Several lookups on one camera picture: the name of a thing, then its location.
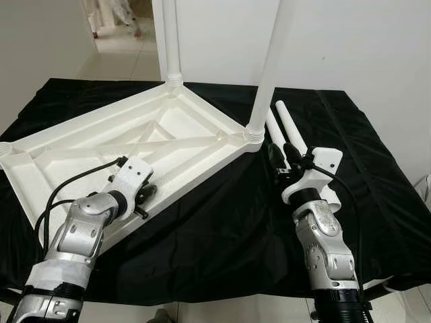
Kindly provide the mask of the white plastic children table top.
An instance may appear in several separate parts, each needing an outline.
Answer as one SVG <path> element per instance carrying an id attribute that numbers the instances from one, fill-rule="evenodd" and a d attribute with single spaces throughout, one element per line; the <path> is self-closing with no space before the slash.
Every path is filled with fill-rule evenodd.
<path id="1" fill-rule="evenodd" d="M 16 141 L 0 139 L 0 170 L 34 223 L 55 188 L 74 175 L 125 156 L 145 162 L 157 190 L 142 209 L 148 219 L 264 139 L 261 108 L 243 126 L 192 92 L 163 83 Z"/>

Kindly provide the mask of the black table cloth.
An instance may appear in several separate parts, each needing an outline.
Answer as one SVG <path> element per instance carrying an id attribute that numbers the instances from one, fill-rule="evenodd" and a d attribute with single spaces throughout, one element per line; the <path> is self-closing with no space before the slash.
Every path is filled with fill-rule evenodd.
<path id="1" fill-rule="evenodd" d="M 0 139 L 17 141 L 162 82 L 49 78 Z M 246 121 L 256 86 L 186 83 L 231 118 Z M 336 175 L 347 197 L 336 218 L 363 282 L 429 278 L 429 215 L 358 100 L 343 90 L 277 88 L 302 137 L 344 157 Z M 282 203 L 265 153 L 237 157 L 99 256 L 87 301 L 153 306 L 268 293 L 310 297 L 292 209 Z M 39 249 L 30 221 L 0 170 L 0 288 L 22 288 Z"/>

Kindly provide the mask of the person in light clothes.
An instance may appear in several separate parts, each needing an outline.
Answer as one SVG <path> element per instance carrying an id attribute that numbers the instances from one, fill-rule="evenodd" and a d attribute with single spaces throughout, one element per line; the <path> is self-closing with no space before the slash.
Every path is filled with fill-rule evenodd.
<path id="1" fill-rule="evenodd" d="M 114 22 L 116 18 L 129 28 L 133 37 L 141 38 L 137 15 L 132 10 L 129 0 L 82 0 L 93 39 L 98 39 L 98 30 L 102 24 Z"/>

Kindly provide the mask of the white pedestal fan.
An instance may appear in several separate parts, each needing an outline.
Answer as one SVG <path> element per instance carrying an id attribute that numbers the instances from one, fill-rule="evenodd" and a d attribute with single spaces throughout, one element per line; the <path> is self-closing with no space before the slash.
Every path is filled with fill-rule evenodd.
<path id="1" fill-rule="evenodd" d="M 406 290 L 384 290 L 384 295 L 370 301 L 370 314 L 375 323 L 431 323 L 429 284 Z"/>

